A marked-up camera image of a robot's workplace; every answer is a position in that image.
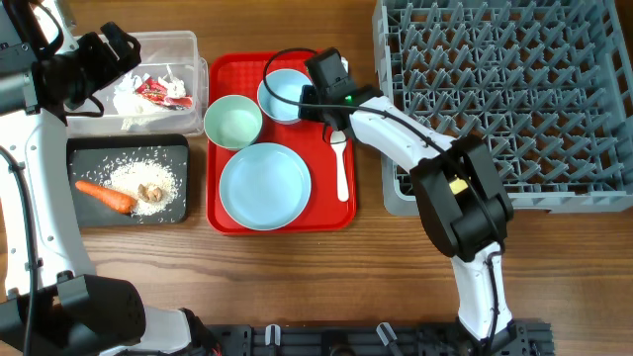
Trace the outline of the light blue bowl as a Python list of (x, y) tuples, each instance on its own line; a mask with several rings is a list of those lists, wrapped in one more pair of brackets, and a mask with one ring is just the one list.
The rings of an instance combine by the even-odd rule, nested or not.
[[(266, 82), (275, 94), (293, 102), (300, 102), (303, 87), (312, 84), (306, 74), (295, 69), (275, 70), (266, 76)], [(292, 125), (300, 120), (300, 108), (274, 97), (263, 82), (258, 86), (257, 102), (263, 113), (278, 124)]]

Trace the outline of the white red wrapper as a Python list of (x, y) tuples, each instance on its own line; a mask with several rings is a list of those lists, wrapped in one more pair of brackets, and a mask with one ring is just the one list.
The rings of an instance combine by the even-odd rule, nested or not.
[(126, 74), (115, 86), (113, 105), (120, 115), (149, 115), (167, 111), (183, 111), (193, 107), (185, 82), (177, 77), (169, 64), (163, 76)]

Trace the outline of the light green bowl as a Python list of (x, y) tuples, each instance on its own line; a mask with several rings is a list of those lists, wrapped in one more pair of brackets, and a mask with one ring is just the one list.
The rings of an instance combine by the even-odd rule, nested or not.
[(215, 100), (204, 117), (208, 140), (227, 150), (241, 150), (258, 140), (263, 115), (248, 97), (226, 95)]

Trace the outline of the white rice pile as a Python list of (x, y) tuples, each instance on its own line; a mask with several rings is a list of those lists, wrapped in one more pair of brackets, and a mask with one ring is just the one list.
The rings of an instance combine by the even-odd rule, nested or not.
[[(124, 193), (137, 200), (135, 209), (128, 215), (133, 218), (154, 217), (171, 212), (171, 207), (182, 196), (179, 189), (183, 187), (181, 178), (167, 165), (157, 159), (146, 156), (124, 155), (120, 158), (106, 157), (101, 165), (88, 173), (79, 176), (78, 181), (87, 181)], [(156, 185), (163, 192), (159, 203), (147, 203), (137, 196), (137, 187)]]

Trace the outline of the orange carrot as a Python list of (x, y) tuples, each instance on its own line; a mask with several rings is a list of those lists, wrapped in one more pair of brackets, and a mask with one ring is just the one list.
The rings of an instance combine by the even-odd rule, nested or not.
[(137, 200), (129, 195), (91, 182), (77, 181), (75, 188), (119, 214), (131, 214), (137, 204)]

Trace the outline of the brown food scrap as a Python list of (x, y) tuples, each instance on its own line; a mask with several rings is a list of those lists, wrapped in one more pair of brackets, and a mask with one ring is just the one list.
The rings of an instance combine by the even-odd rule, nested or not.
[(163, 192), (156, 185), (139, 184), (137, 187), (137, 196), (147, 203), (159, 203), (163, 199)]

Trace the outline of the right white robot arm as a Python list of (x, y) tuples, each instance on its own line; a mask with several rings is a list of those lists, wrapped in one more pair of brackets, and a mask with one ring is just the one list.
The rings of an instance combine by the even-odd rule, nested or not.
[(501, 257), (513, 207), (488, 147), (476, 135), (434, 131), (378, 88), (358, 86), (335, 48), (305, 66), (312, 83), (300, 99), (302, 116), (379, 150), (409, 175), (424, 231), (451, 260), (462, 328), (483, 353), (502, 349), (512, 315)]

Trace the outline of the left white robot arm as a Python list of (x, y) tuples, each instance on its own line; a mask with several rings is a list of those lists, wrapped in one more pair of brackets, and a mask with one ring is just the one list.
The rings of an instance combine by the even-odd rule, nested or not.
[(1, 338), (26, 355), (219, 355), (189, 310), (147, 307), (100, 277), (80, 234), (67, 174), (67, 121), (140, 62), (114, 23), (45, 36), (40, 1), (1, 5), (1, 206), (9, 249)]

